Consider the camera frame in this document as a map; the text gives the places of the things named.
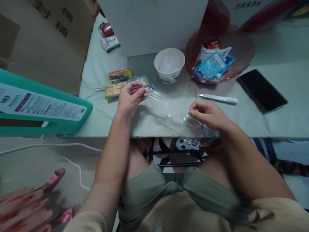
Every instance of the red plastic bowl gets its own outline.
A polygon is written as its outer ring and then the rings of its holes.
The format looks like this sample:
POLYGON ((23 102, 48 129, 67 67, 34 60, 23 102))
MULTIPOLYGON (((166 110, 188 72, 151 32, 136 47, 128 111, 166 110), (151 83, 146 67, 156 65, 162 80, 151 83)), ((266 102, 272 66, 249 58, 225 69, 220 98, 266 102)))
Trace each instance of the red plastic bowl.
POLYGON ((228 34, 225 36, 219 36, 221 47, 232 47, 229 55, 234 56, 235 61, 230 65, 230 67, 228 67, 220 80, 205 78, 203 81, 200 81, 193 68, 195 67, 196 59, 200 53, 201 46, 213 38, 214 37, 201 38, 198 31, 193 34, 191 39, 189 39, 186 47, 185 65, 187 72, 194 80, 203 84, 219 84, 238 76, 249 66, 255 52, 254 40, 244 34, 228 34))

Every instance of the barcode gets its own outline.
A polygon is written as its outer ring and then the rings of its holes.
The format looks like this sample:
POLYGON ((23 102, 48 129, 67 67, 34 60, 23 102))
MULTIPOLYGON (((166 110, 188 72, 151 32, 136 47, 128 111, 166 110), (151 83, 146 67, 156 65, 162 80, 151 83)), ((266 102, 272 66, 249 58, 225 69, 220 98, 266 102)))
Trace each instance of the barcode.
POLYGON ((210 58, 210 61, 211 61, 212 63, 216 63, 216 62, 217 62, 217 59, 216 59, 214 56, 212 56, 212 57, 210 58))
POLYGON ((225 63, 221 60, 221 58, 219 57, 218 54, 214 54, 211 58, 210 58, 212 63, 216 63, 218 62, 219 65, 221 66, 221 68, 225 67, 225 63))

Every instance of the blue packet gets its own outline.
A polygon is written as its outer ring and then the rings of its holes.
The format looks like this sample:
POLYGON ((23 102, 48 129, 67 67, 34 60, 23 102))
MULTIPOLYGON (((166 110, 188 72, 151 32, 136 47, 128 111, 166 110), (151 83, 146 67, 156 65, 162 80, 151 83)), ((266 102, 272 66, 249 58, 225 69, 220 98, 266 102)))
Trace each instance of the blue packet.
POLYGON ((224 58, 224 61, 226 63, 227 66, 230 66, 235 60, 235 57, 234 56, 231 56, 231 55, 227 55, 225 58, 224 58))
POLYGON ((194 70, 203 78, 212 78, 227 67, 222 56, 215 52, 194 70))
POLYGON ((223 69, 222 71, 220 71, 219 73, 217 73, 216 75, 213 76, 214 79, 219 79, 221 80, 222 78, 222 75, 225 73, 225 71, 228 69, 228 67, 234 62, 235 60, 235 57, 234 56, 231 56, 231 55, 227 55, 225 58, 224 58, 224 61, 226 63, 226 67, 225 69, 223 69))
POLYGON ((129 79, 128 83, 132 82, 132 81, 141 82, 141 83, 143 83, 144 86, 148 86, 149 88, 152 88, 152 89, 154 88, 154 85, 152 84, 152 81, 147 74, 143 74, 143 75, 137 76, 133 79, 129 79))

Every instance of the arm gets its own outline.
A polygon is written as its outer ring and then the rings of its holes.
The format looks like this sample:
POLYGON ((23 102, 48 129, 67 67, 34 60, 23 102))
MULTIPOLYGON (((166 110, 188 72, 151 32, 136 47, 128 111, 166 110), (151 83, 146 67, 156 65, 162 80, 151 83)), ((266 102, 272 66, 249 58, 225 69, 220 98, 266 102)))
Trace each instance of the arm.
POLYGON ((130 123, 138 104, 145 100, 145 88, 140 82, 130 82, 121 91, 118 109, 109 130, 105 147, 97 166, 92 187, 78 210, 98 211, 106 220, 108 231, 112 231, 121 187, 128 165, 130 123))
POLYGON ((260 154, 243 130, 214 103, 196 101, 189 114, 219 131, 231 173, 240 192, 250 200, 282 197, 296 200, 291 190, 260 154))

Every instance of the packaged food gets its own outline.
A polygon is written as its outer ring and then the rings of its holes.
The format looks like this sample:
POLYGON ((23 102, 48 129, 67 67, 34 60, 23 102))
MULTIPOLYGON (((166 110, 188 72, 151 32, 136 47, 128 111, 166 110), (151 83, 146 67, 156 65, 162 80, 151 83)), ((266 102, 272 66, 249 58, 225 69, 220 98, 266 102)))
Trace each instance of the packaged food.
POLYGON ((106 53, 110 53, 116 47, 120 46, 120 43, 115 35, 104 38, 104 39, 100 39, 100 41, 106 53))
POLYGON ((112 84, 117 84, 133 78, 133 74, 130 69, 122 69, 114 72, 109 72, 108 78, 112 81, 112 84))
POLYGON ((120 82, 105 86, 105 99, 119 97, 120 90, 127 85, 127 82, 120 82))
POLYGON ((223 57, 218 52, 216 52, 194 70, 203 78, 212 78, 222 70, 226 69, 226 67, 227 65, 223 57))
POLYGON ((152 84, 152 81, 151 81, 151 79, 148 77, 148 75, 147 74, 143 74, 143 75, 141 75, 141 76, 137 76, 137 77, 135 77, 135 78, 133 78, 133 79, 130 79, 130 80, 128 80, 128 83, 129 82, 132 82, 132 81, 137 81, 137 82, 141 82, 141 83, 143 83, 143 85, 145 86, 148 86, 149 88, 154 88, 154 85, 152 84))
POLYGON ((204 47, 207 49, 220 49, 220 42, 219 42, 219 38, 215 38, 207 43, 204 43, 204 47))
POLYGON ((107 21, 102 22, 99 29, 103 33, 104 37, 110 37, 114 35, 114 31, 107 21))
POLYGON ((217 73, 216 75, 214 75, 212 78, 213 79, 222 79, 222 75, 225 73, 225 71, 228 69, 228 67, 234 62, 235 57, 231 56, 231 55, 227 55, 224 59, 225 63, 226 63, 226 67, 220 71, 219 73, 217 73))
POLYGON ((225 57, 227 56, 227 54, 230 52, 231 49, 232 47, 228 47, 226 49, 207 49, 204 46, 202 46, 200 53, 197 57, 195 67, 199 66, 207 58, 209 58, 211 55, 213 55, 216 52, 218 52, 223 57, 223 59, 225 59, 225 57))

